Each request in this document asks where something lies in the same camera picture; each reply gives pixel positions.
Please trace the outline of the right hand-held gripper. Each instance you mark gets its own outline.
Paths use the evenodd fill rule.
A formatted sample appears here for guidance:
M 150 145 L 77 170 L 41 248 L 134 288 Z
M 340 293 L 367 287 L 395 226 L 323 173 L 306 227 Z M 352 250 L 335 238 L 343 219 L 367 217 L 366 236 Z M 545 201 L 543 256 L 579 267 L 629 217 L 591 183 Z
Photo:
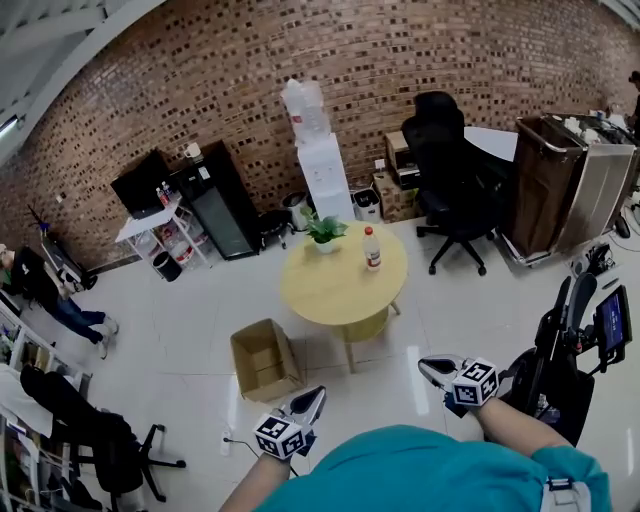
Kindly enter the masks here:
M 481 407 L 499 388 L 496 366 L 482 358 L 432 355 L 418 361 L 418 370 L 445 393 L 445 407 L 457 416 Z

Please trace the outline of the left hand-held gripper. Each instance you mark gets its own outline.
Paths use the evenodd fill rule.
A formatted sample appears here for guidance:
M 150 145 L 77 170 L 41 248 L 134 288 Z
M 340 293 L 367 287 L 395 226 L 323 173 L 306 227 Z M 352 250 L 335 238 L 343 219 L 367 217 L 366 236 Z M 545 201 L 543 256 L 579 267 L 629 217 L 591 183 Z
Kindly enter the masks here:
M 278 460 L 306 457 L 316 436 L 313 430 L 326 403 L 326 387 L 317 386 L 289 403 L 288 409 L 263 414 L 253 428 L 258 448 Z

